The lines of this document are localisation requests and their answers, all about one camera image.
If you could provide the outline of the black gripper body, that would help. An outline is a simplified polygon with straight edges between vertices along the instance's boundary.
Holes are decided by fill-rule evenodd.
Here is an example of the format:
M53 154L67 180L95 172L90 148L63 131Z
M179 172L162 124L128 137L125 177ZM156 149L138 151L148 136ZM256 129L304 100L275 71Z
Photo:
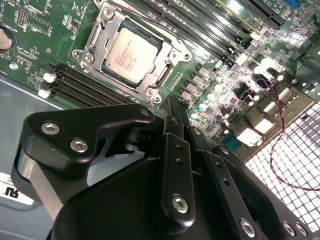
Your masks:
M181 234L155 218L163 162L130 164L72 197L54 221L50 240L237 240L218 201L201 176L193 175L195 221Z

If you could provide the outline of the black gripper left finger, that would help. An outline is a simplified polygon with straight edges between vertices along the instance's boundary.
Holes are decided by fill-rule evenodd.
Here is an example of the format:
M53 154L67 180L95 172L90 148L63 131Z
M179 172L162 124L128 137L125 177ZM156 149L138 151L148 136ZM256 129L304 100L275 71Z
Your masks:
M169 96L152 111L138 103L37 112L23 122L12 180L56 220L88 188L88 172L133 156L160 164L156 220L189 227L196 218L185 103Z

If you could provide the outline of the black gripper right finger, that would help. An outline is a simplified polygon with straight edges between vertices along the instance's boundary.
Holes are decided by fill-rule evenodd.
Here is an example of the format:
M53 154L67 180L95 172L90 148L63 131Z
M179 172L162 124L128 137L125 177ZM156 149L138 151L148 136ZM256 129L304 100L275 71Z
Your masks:
M223 240L314 240L316 234L250 171L226 146L210 147L203 133L191 126L187 103L178 101L186 137L221 219L214 217Z

